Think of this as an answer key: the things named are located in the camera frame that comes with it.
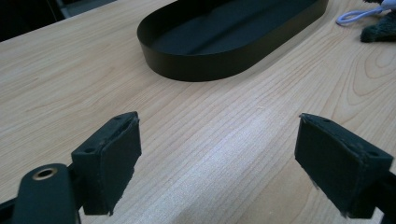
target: wood grain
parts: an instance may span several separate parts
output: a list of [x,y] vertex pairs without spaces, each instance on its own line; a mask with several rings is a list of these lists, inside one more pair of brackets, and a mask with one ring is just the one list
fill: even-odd
[[188,83],[145,63],[136,28],[172,1],[119,0],[0,43],[0,202],[108,119],[141,118],[143,155],[112,217],[83,223],[379,223],[341,217],[294,160],[299,119],[333,119],[396,156],[396,45],[325,15],[247,71]]

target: black clamp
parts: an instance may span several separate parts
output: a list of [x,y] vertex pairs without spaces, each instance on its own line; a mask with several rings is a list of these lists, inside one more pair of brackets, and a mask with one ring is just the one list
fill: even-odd
[[72,152],[73,163],[48,164],[26,174],[18,197],[0,204],[0,223],[80,223],[113,214],[141,155],[136,112],[108,121]]
[[300,118],[295,158],[338,210],[371,218],[378,207],[383,224],[396,223],[393,157],[329,119]]

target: tabletop surface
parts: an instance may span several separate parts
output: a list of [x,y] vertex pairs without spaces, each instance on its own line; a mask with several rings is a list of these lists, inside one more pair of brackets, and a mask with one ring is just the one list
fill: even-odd
[[142,156],[112,217],[83,223],[379,223],[345,219],[294,159],[299,115],[343,125],[396,156],[396,45],[363,44],[326,13],[234,77],[189,83],[145,62],[136,28],[171,0],[119,0],[0,43],[0,202],[24,174],[137,111]]

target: metal ring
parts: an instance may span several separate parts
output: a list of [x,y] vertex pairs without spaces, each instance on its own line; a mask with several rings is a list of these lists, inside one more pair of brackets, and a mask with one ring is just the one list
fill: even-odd
[[33,180],[39,181],[39,180],[48,179],[54,176],[56,173],[58,173],[58,169],[56,168],[53,167],[45,168],[35,173],[33,175]]

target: screw hole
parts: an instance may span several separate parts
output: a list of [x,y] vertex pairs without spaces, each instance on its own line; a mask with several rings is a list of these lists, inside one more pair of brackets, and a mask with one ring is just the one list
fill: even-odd
[[33,175],[33,180],[44,180],[54,176],[58,170],[56,168],[46,168]]
[[95,151],[95,148],[93,148],[93,147],[85,148],[85,150],[84,150],[85,153],[92,153],[94,151]]
[[379,156],[378,153],[373,152],[373,151],[369,151],[369,154],[372,155],[372,156]]

